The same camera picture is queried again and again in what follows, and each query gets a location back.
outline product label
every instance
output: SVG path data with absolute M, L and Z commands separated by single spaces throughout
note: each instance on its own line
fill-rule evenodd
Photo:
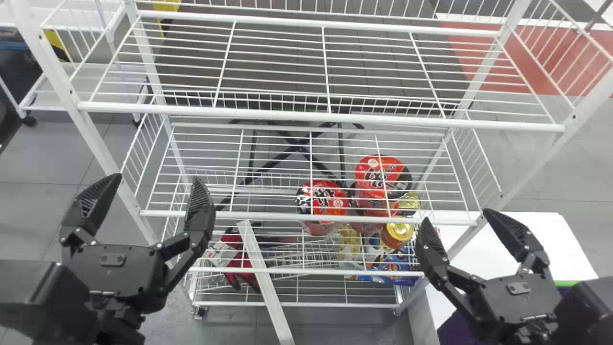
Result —
M 217 241 L 212 246 L 209 244 L 204 257 L 217 267 L 226 267 L 237 254 L 237 249 L 228 246 L 225 242 Z

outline snack package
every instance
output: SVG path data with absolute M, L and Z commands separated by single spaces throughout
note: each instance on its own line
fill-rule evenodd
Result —
M 399 250 L 387 247 L 379 236 L 370 236 L 364 244 L 364 251 L 370 262 L 367 262 L 366 269 L 376 271 L 388 271 L 389 276 L 353 276 L 352 280 L 372 281 L 395 285 L 413 286 L 419 277 L 394 276 L 394 272 L 399 271 L 420 271 L 417 257 L 415 256 L 416 235 L 409 241 L 407 246 Z
M 339 224 L 340 251 L 338 253 L 338 266 L 341 269 L 363 269 L 362 246 L 360 234 L 347 223 Z

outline can lid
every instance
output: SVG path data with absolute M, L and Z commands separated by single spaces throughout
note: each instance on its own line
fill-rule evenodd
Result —
M 349 202 L 345 191 L 332 181 L 313 180 L 302 185 L 296 193 L 296 206 L 300 214 L 345 215 Z
M 419 195 L 415 192 L 409 192 L 400 198 L 398 201 L 401 209 L 420 209 L 421 202 L 419 201 Z
M 388 223 L 387 224 L 387 232 L 394 239 L 405 242 L 413 237 L 413 224 L 406 223 Z
M 386 197 L 386 191 L 388 198 L 398 199 L 412 186 L 409 169 L 396 158 L 384 155 L 362 158 L 356 164 L 356 180 L 358 188 L 379 199 Z

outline yellow can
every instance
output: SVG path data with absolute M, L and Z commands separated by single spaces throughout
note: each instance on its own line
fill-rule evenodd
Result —
M 413 224 L 388 223 L 381 232 L 381 240 L 388 247 L 400 249 L 413 237 Z
M 421 201 L 419 201 L 419 195 L 415 192 L 409 192 L 398 200 L 398 215 L 411 216 L 420 208 Z

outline white table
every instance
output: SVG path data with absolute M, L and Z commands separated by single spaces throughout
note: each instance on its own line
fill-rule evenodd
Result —
M 547 252 L 554 280 L 583 281 L 598 276 L 587 260 L 564 218 L 551 212 L 504 212 L 524 223 Z M 441 227 L 441 241 L 448 250 L 462 231 Z M 469 273 L 491 279 L 517 271 L 518 263 L 487 225 L 452 260 L 452 265 Z M 455 307 L 445 296 L 428 285 L 425 294 L 409 307 L 415 344 L 438 344 L 436 330 L 451 316 Z

